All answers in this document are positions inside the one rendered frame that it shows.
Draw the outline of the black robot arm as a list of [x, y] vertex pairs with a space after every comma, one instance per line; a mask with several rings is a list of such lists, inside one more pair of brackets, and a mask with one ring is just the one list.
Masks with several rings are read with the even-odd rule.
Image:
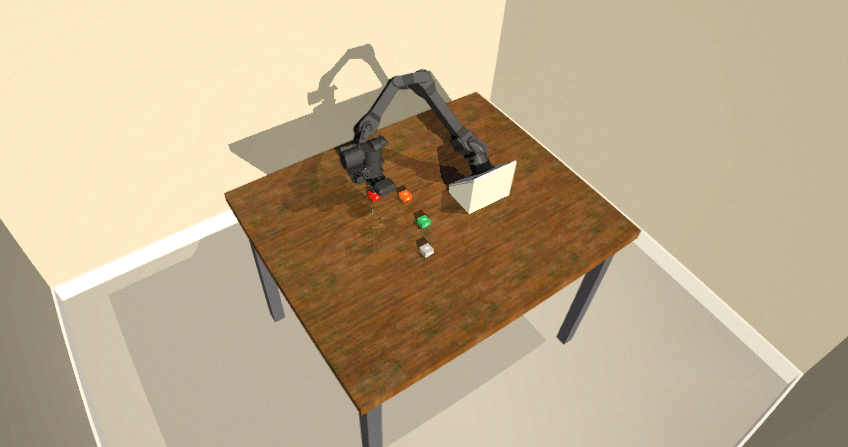
[[449, 143], [454, 150], [465, 158], [469, 157], [468, 161], [473, 173], [471, 176], [496, 167], [491, 165], [487, 155], [488, 144], [479, 140], [470, 129], [461, 125], [437, 92], [431, 74], [426, 69], [419, 69], [414, 73], [390, 78], [369, 112], [355, 125], [355, 137], [352, 144], [339, 148], [340, 161], [354, 184], [360, 185], [366, 181], [366, 176], [367, 178], [372, 177], [369, 168], [363, 163], [363, 159], [369, 163], [376, 163], [382, 158], [382, 146], [387, 145], [388, 141], [381, 135], [369, 140], [367, 138], [376, 132], [383, 112], [398, 89], [411, 89], [425, 99], [450, 132], [452, 140]]

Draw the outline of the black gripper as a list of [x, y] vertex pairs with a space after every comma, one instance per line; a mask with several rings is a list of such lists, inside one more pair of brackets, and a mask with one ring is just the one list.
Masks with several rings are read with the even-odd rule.
[[385, 176], [382, 174], [384, 173], [384, 169], [382, 168], [382, 164], [384, 163], [383, 158], [376, 163], [369, 163], [363, 159], [363, 163], [367, 165], [372, 175], [371, 178], [365, 177], [372, 194], [376, 192], [379, 197], [383, 197], [396, 190], [395, 183], [390, 178], [385, 179]]

